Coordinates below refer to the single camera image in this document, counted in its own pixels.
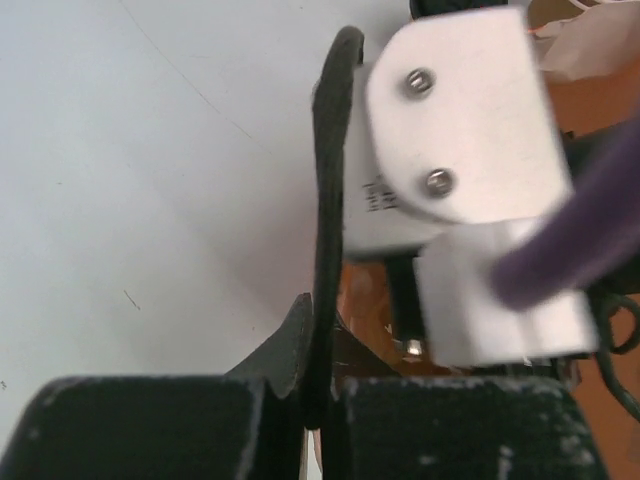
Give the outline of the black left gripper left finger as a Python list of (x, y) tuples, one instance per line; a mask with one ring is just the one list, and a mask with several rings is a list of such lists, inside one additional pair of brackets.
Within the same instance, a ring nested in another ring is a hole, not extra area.
[(281, 326), (223, 375), (66, 377), (28, 403), (9, 440), (13, 479), (297, 479), (298, 389), (312, 326)]

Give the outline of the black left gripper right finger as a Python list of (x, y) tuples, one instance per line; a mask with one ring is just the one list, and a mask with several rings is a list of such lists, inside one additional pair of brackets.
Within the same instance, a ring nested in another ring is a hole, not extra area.
[(334, 324), (332, 479), (606, 479), (568, 390), (540, 376), (402, 377)]

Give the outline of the orange paper takeout bag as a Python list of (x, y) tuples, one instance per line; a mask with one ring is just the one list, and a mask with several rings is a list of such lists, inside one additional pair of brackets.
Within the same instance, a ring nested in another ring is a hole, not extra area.
[[(504, 1), (414, 1), (411, 22), (485, 7), (511, 6)], [(314, 272), (311, 362), (303, 399), (308, 422), (321, 431), (323, 475), (329, 476), (329, 410), (333, 399), (331, 347), (334, 324), (341, 320), (338, 301), (344, 254), (345, 144), (353, 110), (354, 73), (364, 59), (364, 36), (343, 28), (327, 54), (313, 99), (313, 130), (318, 191), (318, 227)], [(587, 300), (597, 330), (594, 352), (474, 367), (436, 364), (422, 341), (406, 341), (415, 333), (419, 301), (406, 260), (375, 260), (384, 264), (394, 333), (403, 349), (427, 356), (428, 373), (418, 376), (540, 376), (568, 382), (578, 359), (593, 357), (604, 385), (632, 418), (639, 403), (616, 376), (613, 359), (639, 345), (632, 331), (616, 343), (611, 319), (619, 311), (637, 316), (633, 294), (639, 289), (639, 118), (581, 137), (559, 134), (571, 182), (570, 194), (519, 246), (492, 265), (489, 282), (497, 299), (521, 312), (566, 291)]]

